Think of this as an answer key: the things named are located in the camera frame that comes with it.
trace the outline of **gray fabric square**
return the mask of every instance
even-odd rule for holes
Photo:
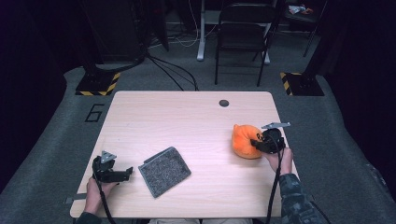
[[[189,167],[174,147],[150,157],[139,171],[154,198],[180,183],[191,174]]]

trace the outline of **orange plush toy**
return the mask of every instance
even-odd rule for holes
[[[262,153],[251,145],[250,139],[262,142],[262,132],[252,125],[233,126],[233,151],[245,159],[258,159]]]

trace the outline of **white table leg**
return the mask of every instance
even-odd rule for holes
[[[265,34],[265,35],[267,35],[268,31],[270,30],[270,26],[271,26],[271,23],[268,23],[268,24],[265,26],[265,31],[264,31],[264,34]],[[264,64],[270,64],[270,56],[269,56],[269,54],[268,54],[268,50],[267,50],[267,54],[265,55]]]
[[[199,41],[197,60],[204,60],[205,53],[205,0],[201,1],[201,38]]]

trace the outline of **dark curtain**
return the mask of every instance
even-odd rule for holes
[[[0,77],[2,191],[29,154],[62,101],[64,73],[81,66],[75,43],[64,24],[75,31],[97,61],[89,24],[78,0],[9,0],[0,3]]]
[[[355,1],[341,48],[329,53],[325,78],[346,129],[396,198],[396,17],[394,1]]]

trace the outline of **person's arm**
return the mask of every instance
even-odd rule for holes
[[[291,172],[293,153],[290,148],[283,149],[280,164],[280,196],[282,197],[282,223],[284,224],[309,224],[322,223],[318,211],[309,201],[308,195],[300,183],[300,180]],[[263,156],[268,159],[271,167],[276,171],[279,164],[277,154],[266,154]]]
[[[102,191],[106,198],[110,191],[118,183],[102,183]],[[87,198],[85,201],[84,211],[78,218],[76,224],[100,224],[102,219],[96,213],[102,206],[102,199],[100,197],[99,188],[96,181],[91,177],[87,183]]]

